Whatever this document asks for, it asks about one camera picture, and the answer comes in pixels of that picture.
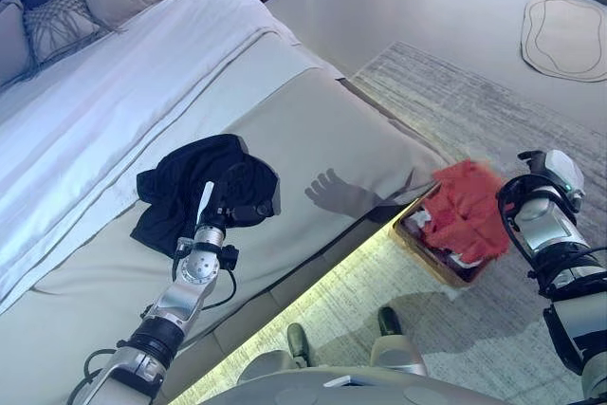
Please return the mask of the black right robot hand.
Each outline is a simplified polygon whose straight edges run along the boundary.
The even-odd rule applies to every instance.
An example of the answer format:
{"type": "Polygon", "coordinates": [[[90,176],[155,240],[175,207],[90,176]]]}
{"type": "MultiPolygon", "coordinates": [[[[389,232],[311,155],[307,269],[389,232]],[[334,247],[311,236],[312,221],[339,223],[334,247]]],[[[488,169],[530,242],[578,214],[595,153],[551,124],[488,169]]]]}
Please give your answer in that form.
{"type": "Polygon", "coordinates": [[[585,196],[584,176],[576,162],[560,150],[524,151],[517,155],[524,161],[529,171],[542,175],[552,182],[552,186],[564,192],[573,212],[579,212],[585,196]]]}

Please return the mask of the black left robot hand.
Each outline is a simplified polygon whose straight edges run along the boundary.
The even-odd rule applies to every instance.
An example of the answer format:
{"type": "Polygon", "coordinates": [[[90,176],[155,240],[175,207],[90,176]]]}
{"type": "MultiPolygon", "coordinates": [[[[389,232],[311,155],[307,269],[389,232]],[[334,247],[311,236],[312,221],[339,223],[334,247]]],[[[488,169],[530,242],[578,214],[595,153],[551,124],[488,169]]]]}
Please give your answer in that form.
{"type": "Polygon", "coordinates": [[[275,215],[278,177],[265,164],[240,163],[228,168],[200,200],[196,227],[225,231],[256,226],[275,215]]]}

